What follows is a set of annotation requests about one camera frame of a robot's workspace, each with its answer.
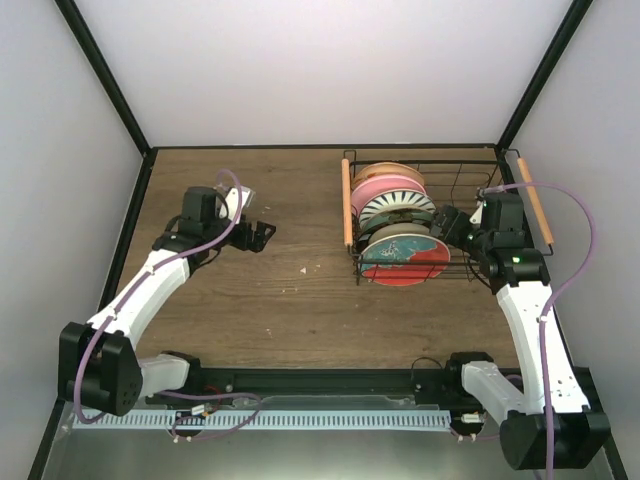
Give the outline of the brown rimmed cream plate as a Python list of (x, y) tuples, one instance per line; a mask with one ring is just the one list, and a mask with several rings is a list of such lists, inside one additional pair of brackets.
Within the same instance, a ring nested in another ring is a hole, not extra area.
[(399, 234), (428, 235), (429, 228), (426, 225), (418, 223), (397, 223), (388, 225), (373, 233), (367, 240), (367, 244), (371, 245), (379, 240)]

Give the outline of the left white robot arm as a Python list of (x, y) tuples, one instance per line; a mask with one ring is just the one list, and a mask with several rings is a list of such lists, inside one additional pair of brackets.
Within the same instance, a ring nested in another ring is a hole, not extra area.
[(243, 210), (255, 193), (246, 186), (226, 192), (190, 187), (182, 209), (154, 241), (143, 266), (122, 291), (84, 323), (71, 322), (59, 336), (58, 394), (76, 418), (90, 424), (107, 414), (126, 415), (144, 397), (165, 391), (181, 403), (196, 402), (204, 379), (197, 359), (165, 351), (140, 359), (137, 345), (160, 308), (227, 245), (261, 252), (275, 226), (249, 222)]

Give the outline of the white blue striped plate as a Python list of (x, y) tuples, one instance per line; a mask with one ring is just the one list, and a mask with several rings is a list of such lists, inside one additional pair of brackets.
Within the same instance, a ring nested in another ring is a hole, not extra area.
[(436, 205), (426, 193), (421, 191), (389, 190), (366, 203), (359, 211), (358, 220), (360, 223), (365, 223), (382, 212), (411, 208), (432, 213), (436, 210)]

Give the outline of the red teal floral plate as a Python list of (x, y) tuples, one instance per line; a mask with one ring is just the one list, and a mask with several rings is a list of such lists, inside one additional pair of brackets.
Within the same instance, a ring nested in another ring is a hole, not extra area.
[(398, 234), (378, 240), (361, 254), (359, 273), (385, 286), (411, 286), (440, 275), (451, 253), (440, 240), (423, 234)]

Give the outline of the pink plate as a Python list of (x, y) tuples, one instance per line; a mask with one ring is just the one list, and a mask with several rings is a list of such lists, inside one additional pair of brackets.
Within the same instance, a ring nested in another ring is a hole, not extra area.
[(409, 190), (425, 194), (425, 187), (418, 181), (399, 174), (385, 174), (363, 181), (351, 193), (351, 209), (359, 213), (377, 195), (391, 190)]

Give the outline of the mint green floral plate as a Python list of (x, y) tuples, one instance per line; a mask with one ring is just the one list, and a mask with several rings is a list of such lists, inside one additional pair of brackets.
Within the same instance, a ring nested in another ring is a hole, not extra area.
[(378, 226), (402, 223), (402, 222), (429, 222), (433, 218), (433, 213), (427, 210), (420, 210), (416, 208), (405, 208), (388, 210), (374, 214), (368, 219), (360, 219), (359, 226), (361, 231), (365, 231), (369, 228), (377, 228)]

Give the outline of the beige orange rimmed plate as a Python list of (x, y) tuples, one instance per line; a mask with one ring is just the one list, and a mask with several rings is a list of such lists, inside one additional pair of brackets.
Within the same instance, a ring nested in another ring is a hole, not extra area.
[(396, 162), (378, 162), (365, 166), (353, 178), (351, 186), (355, 189), (365, 180), (381, 175), (401, 175), (415, 180), (420, 185), (425, 184), (423, 175), (415, 168)]

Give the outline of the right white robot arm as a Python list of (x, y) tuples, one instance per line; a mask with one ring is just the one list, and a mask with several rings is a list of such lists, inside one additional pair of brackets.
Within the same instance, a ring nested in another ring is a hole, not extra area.
[(553, 309), (544, 255), (527, 245), (524, 204), (514, 193), (485, 191), (474, 213), (439, 207), (431, 233), (476, 261), (505, 315), (520, 366), (515, 386), (486, 357), (471, 355), (444, 378), (458, 403), (474, 397), (499, 427), (499, 442), (515, 470), (583, 469), (608, 440), (573, 370)]

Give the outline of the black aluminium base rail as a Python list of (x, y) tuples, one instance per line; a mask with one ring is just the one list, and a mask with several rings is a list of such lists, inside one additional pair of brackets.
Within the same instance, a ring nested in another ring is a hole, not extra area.
[(204, 395), (248, 392), (269, 396), (379, 395), (413, 396), (419, 405), (443, 409), (475, 408), (480, 403), (454, 385), (453, 375), (439, 368), (405, 369), (259, 369), (200, 368), (178, 391)]

